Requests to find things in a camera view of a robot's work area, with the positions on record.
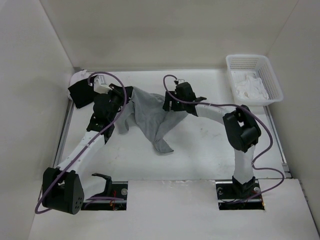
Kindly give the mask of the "grey tank top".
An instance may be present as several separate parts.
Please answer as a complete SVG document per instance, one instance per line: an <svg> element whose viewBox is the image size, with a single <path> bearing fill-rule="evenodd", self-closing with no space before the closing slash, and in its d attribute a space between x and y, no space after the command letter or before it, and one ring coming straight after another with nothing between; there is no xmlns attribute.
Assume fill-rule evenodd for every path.
<svg viewBox="0 0 320 240"><path fill-rule="evenodd" d="M128 118L133 115L136 125L144 136L152 143L158 154L170 154L174 150L164 140L164 136L184 120L188 113L185 111L165 111L165 97L149 93L134 87L129 102L123 113L115 122L120 134L129 131Z"/></svg>

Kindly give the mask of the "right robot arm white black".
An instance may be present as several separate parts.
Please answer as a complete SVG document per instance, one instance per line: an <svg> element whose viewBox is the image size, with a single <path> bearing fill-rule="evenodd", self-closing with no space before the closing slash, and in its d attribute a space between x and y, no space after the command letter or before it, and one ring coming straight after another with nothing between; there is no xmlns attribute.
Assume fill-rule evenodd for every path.
<svg viewBox="0 0 320 240"><path fill-rule="evenodd" d="M196 97L191 85L183 82L176 85L174 91L166 91L162 108L167 112L187 112L224 126L235 157L231 190L236 197L243 198L251 192L255 184L252 161L261 130L247 106L241 105L228 112L223 107L200 104L205 99L205 97Z"/></svg>

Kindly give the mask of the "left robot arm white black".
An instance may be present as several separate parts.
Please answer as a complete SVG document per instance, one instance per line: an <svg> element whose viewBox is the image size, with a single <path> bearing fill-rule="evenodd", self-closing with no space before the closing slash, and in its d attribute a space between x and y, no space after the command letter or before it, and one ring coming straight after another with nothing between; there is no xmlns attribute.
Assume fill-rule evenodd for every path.
<svg viewBox="0 0 320 240"><path fill-rule="evenodd" d="M132 92L132 86L111 84L107 93L95 96L93 114L80 143L64 161L43 173L42 196L37 203L38 207L43 206L43 213L56 210L75 215L92 203L106 201L112 209L126 203L126 197L114 189L111 176L94 172L87 180L83 175L94 155L111 138L114 123Z"/></svg>

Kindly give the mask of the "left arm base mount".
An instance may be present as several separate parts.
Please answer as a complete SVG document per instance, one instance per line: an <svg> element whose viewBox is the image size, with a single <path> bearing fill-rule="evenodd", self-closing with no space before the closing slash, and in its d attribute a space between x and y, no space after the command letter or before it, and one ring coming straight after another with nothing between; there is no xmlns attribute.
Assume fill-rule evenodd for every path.
<svg viewBox="0 0 320 240"><path fill-rule="evenodd" d="M91 178L98 182L90 183L85 189L92 194L82 204L82 211L127 210L128 181L113 181L111 176L100 173L93 173Z"/></svg>

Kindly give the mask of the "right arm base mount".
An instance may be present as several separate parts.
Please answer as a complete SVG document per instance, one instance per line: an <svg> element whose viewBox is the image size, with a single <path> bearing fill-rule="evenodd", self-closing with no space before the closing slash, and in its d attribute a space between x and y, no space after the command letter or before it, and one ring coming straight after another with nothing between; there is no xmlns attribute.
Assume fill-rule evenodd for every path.
<svg viewBox="0 0 320 240"><path fill-rule="evenodd" d="M261 191L258 180L245 185L243 189L232 181L216 181L215 186L218 208L221 211L265 210L262 196L255 196Z"/></svg>

